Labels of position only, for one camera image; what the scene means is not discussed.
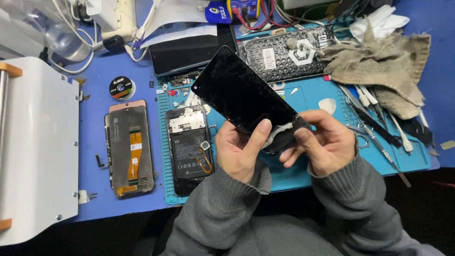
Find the gray sweater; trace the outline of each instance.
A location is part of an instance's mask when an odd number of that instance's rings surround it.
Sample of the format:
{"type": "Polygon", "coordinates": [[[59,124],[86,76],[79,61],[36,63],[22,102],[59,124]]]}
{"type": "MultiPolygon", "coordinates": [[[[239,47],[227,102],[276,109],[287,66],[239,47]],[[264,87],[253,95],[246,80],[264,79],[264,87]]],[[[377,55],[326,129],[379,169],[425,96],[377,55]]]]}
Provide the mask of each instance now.
{"type": "MultiPolygon", "coordinates": [[[[410,238],[400,216],[384,201],[384,180],[360,156],[313,189],[330,216],[344,220],[340,241],[346,255],[441,256],[410,238]]],[[[311,220],[289,215],[252,216],[272,185],[267,166],[257,161],[250,185],[231,178],[219,166],[191,193],[162,255],[169,256],[338,256],[311,220]]]]}

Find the multimeter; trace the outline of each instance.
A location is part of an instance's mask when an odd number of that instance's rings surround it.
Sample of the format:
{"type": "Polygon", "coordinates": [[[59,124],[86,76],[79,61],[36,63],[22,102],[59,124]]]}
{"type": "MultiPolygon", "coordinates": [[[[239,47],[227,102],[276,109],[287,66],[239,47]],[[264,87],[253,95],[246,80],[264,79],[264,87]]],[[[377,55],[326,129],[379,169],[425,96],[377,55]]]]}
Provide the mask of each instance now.
{"type": "Polygon", "coordinates": [[[235,15],[232,15],[232,8],[236,7],[238,12],[244,16],[243,10],[246,9],[248,13],[248,18],[257,18],[259,16],[259,9],[261,1],[260,0],[227,0],[227,10],[231,19],[237,18],[235,15]]]}

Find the hand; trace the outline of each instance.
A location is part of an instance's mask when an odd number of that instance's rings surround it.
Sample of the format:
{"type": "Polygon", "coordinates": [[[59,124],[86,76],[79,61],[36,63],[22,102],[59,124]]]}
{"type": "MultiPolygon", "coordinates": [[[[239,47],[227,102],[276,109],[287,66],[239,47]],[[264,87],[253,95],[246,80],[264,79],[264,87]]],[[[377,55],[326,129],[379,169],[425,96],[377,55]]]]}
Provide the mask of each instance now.
{"type": "Polygon", "coordinates": [[[300,128],[294,136],[298,146],[285,150],[280,155],[284,167],[291,167],[297,158],[306,153],[317,176],[331,174],[354,159],[354,133],[325,110],[308,110],[300,115],[316,131],[300,128]]]}
{"type": "Polygon", "coordinates": [[[226,120],[215,136],[217,161],[232,178],[249,184],[254,173],[256,158],[272,130],[268,119],[262,120],[250,139],[237,132],[236,127],[226,120]]]}

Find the blue work mat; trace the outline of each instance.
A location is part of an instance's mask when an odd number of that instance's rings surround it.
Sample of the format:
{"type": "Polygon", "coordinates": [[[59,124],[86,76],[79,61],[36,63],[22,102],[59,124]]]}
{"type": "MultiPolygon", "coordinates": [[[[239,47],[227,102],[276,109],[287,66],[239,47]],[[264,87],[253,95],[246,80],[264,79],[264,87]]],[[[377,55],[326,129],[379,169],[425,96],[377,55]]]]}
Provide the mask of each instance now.
{"type": "MultiPolygon", "coordinates": [[[[184,87],[190,89],[191,84],[179,87],[170,87],[170,83],[167,83],[167,86],[169,89],[180,89],[184,87]]],[[[309,109],[320,109],[319,101],[325,98],[333,98],[337,103],[333,116],[337,120],[343,124],[349,123],[356,125],[359,122],[356,114],[346,104],[345,94],[341,91],[341,89],[333,82],[324,81],[322,77],[310,77],[286,82],[284,89],[281,91],[285,92],[285,101],[297,112],[309,109]],[[291,94],[294,88],[297,88],[297,91],[291,94]]],[[[163,184],[165,188],[165,202],[168,205],[183,204],[187,199],[187,197],[176,196],[174,193],[171,156],[166,124],[166,111],[175,108],[173,106],[174,102],[181,103],[181,101],[186,101],[187,96],[184,96],[183,94],[184,93],[181,92],[178,96],[169,96],[167,93],[162,93],[158,94],[157,97],[160,116],[160,142],[163,152],[163,184]]],[[[223,118],[223,116],[221,116],[214,109],[211,109],[210,113],[207,115],[208,125],[216,125],[216,127],[210,128],[213,159],[215,159],[216,155],[214,137],[224,120],[225,118],[223,118]]],[[[399,136],[397,128],[388,116],[387,127],[392,135],[399,136]]],[[[431,162],[425,146],[419,140],[408,134],[407,137],[414,147],[411,155],[406,153],[403,147],[395,148],[388,144],[380,135],[376,135],[376,138],[378,138],[379,142],[390,154],[395,161],[395,164],[402,172],[428,169],[431,166],[431,162]]],[[[365,141],[360,138],[359,144],[364,145],[364,143],[365,141]]],[[[369,147],[360,149],[360,155],[370,162],[382,175],[397,173],[371,140],[369,147]]],[[[306,157],[300,157],[296,164],[291,168],[284,168],[283,164],[278,160],[278,156],[272,157],[266,155],[265,153],[260,153],[259,158],[264,160],[270,168],[273,182],[272,192],[311,186],[311,179],[306,171],[308,164],[308,159],[306,157]]]]}

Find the bubble wrap bag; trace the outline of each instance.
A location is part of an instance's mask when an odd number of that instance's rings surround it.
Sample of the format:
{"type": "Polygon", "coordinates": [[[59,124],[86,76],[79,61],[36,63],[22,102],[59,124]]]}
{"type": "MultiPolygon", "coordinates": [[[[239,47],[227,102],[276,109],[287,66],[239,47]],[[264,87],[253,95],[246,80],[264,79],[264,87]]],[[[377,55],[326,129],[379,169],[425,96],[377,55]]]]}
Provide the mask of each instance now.
{"type": "Polygon", "coordinates": [[[334,45],[331,24],[285,34],[251,39],[245,43],[248,65],[267,83],[324,73],[328,61],[318,61],[316,51],[334,45]],[[297,39],[297,48],[289,49],[288,38],[297,39]]]}

